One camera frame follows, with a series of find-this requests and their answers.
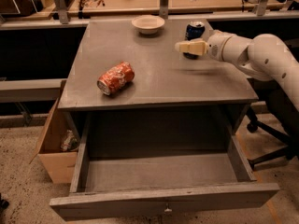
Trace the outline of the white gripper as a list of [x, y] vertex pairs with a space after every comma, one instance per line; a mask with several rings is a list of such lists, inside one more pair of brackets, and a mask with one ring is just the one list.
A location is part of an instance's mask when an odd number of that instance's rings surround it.
[[217, 30], [213, 33], [213, 35], [208, 39], [207, 42], [202, 39], [181, 41], [175, 44], [175, 50], [178, 52], [190, 53], [192, 55], [199, 56], [207, 53], [210, 58], [217, 61], [223, 61], [223, 50], [225, 44], [232, 36], [233, 34], [231, 33]]

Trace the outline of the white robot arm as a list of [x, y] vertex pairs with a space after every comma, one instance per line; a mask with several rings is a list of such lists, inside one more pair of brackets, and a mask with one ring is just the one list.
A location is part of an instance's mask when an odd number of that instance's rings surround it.
[[216, 61], [231, 63], [260, 81], [275, 80], [299, 110], [299, 62], [275, 35], [262, 34], [249, 39], [216, 31], [207, 41], [196, 38], [177, 42], [175, 49], [198, 56], [207, 54]]

